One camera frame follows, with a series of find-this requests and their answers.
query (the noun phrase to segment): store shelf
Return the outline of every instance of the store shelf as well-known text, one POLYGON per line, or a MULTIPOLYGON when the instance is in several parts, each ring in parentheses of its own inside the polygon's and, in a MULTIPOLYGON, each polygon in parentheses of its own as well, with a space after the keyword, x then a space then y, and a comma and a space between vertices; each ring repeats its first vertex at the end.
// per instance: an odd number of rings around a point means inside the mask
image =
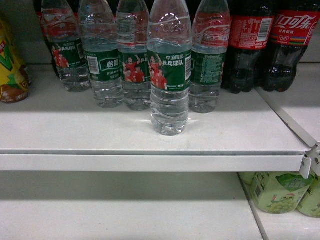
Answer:
POLYGON ((236 173, 0 172, 3 240, 262 240, 236 173))
POLYGON ((319 240, 320 218, 305 216, 298 210, 285 214, 263 212, 248 194, 249 187, 243 186, 263 240, 319 240))
POLYGON ((292 86, 285 92, 259 94, 305 143, 320 143, 320 64, 299 64, 292 86))
POLYGON ((0 170, 298 171, 310 149, 255 90, 222 90, 214 112, 190 112, 170 137, 153 130, 150 110, 100 108, 91 90, 66 92, 46 69, 35 67, 29 98, 0 105, 0 170))

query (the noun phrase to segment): coca-cola bottle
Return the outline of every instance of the coca-cola bottle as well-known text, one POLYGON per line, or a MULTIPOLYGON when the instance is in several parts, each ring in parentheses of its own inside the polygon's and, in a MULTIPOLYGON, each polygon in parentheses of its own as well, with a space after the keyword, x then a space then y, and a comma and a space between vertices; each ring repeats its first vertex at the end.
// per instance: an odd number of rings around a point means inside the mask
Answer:
POLYGON ((275 18, 274 0, 233 0, 232 24, 221 87, 233 94, 250 92, 254 70, 266 48, 275 18))
POLYGON ((258 82, 265 91, 284 92, 297 74, 320 17, 320 0, 282 0, 261 57, 258 82))

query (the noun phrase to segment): plastic water bottle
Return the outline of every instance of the plastic water bottle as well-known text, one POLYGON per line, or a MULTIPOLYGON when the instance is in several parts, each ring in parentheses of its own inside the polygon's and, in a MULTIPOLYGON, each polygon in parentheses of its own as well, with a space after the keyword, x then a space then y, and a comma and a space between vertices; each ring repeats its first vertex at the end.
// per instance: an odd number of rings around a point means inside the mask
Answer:
POLYGON ((81 0, 78 16, 94 99, 102 108, 117 107, 124 95, 114 15, 106 0, 81 0))
POLYGON ((66 0, 43 0, 42 23, 58 73, 68 92, 88 90, 90 80, 77 19, 66 0))
POLYGON ((188 122, 192 29, 185 0, 155 0, 148 26, 155 131, 180 134, 188 122))
POLYGON ((215 110, 230 35, 226 0, 202 0, 192 26, 192 67, 189 108, 206 114, 215 110))
POLYGON ((116 29, 122 87, 124 101, 134 111, 150 108, 148 22, 149 10, 144 0, 120 0, 116 29))

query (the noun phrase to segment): barcode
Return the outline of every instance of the barcode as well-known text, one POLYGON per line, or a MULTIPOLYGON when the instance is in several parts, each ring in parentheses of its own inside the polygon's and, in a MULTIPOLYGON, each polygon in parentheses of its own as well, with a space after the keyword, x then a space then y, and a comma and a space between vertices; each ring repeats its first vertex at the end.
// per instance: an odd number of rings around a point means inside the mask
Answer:
POLYGON ((261 190, 260 190, 259 186, 256 186, 255 194, 256 194, 256 198, 258 199, 260 197, 260 194, 261 194, 261 190))
POLYGON ((191 77, 191 55, 185 58, 185 80, 191 77))
POLYGON ((85 55, 84 55, 84 47, 82 46, 82 43, 77 44, 76 48, 78 49, 80 59, 83 59, 85 55))
POLYGON ((100 74, 98 59, 93 56, 86 56, 88 60, 89 71, 92 74, 100 74))
POLYGON ((261 21, 257 42, 265 42, 268 39, 272 18, 265 18, 261 21))

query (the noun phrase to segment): green packaged product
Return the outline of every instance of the green packaged product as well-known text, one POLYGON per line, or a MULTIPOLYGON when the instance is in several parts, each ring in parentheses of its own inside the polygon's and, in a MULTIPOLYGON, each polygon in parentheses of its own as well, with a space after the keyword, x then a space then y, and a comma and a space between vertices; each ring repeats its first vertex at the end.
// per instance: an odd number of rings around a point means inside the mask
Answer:
POLYGON ((304 179, 298 172, 257 172, 250 193, 256 206, 270 214, 294 211, 315 179, 304 179))
POLYGON ((243 171, 239 172, 240 179, 247 185, 251 185, 254 178, 255 178, 256 172, 255 171, 243 171))
POLYGON ((297 210, 309 217, 320 218, 320 179, 315 176, 315 180, 306 191, 300 201, 297 210))

